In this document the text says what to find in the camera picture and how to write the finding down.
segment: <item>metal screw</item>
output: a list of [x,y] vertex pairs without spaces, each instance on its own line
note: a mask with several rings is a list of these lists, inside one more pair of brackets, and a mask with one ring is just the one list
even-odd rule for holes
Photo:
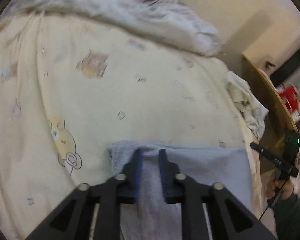
[[224,189],[225,186],[221,182],[216,182],[215,184],[213,184],[213,187],[217,190],[220,190]]
[[178,174],[176,175],[176,179],[177,179],[177,180],[184,180],[186,177],[187,177],[187,176],[186,176],[185,174],[183,174],[183,173],[178,173]]
[[81,184],[79,184],[79,186],[78,186],[78,190],[86,191],[86,190],[89,189],[89,187],[90,187],[89,184],[87,184],[87,183],[81,183]]
[[126,178],[127,178],[127,176],[122,173],[115,176],[115,179],[117,179],[117,180],[126,180]]

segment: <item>gray blanket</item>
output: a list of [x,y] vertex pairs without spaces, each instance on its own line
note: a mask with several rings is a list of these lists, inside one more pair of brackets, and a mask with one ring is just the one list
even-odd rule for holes
[[168,159],[197,182],[222,182],[250,211],[252,183],[245,148],[182,147],[164,143],[120,141],[109,147],[112,172],[118,174],[136,149],[143,154],[137,205],[122,205],[121,228],[125,240],[181,240],[181,205],[166,204],[158,166],[158,153],[166,149]]

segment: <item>bedsheet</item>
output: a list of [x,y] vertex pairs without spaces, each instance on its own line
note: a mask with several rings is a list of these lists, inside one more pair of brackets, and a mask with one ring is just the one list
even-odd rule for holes
[[119,140],[247,145],[226,65],[75,15],[0,20],[0,228],[24,239],[81,182],[111,176]]

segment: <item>white cloth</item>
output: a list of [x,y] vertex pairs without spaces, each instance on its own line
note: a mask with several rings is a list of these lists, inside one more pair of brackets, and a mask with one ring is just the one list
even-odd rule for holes
[[179,0],[12,0],[4,14],[20,10],[74,12],[98,18],[156,41],[205,56],[220,51],[217,29]]
[[232,71],[226,74],[226,80],[234,105],[242,113],[247,126],[258,139],[262,138],[268,109],[252,94],[249,84]]

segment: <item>white wall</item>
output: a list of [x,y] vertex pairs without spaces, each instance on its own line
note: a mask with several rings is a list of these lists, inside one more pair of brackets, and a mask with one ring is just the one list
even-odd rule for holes
[[300,36],[300,13],[290,0],[181,2],[218,28],[226,43],[221,58],[237,72],[242,52],[254,63],[267,55],[277,61]]

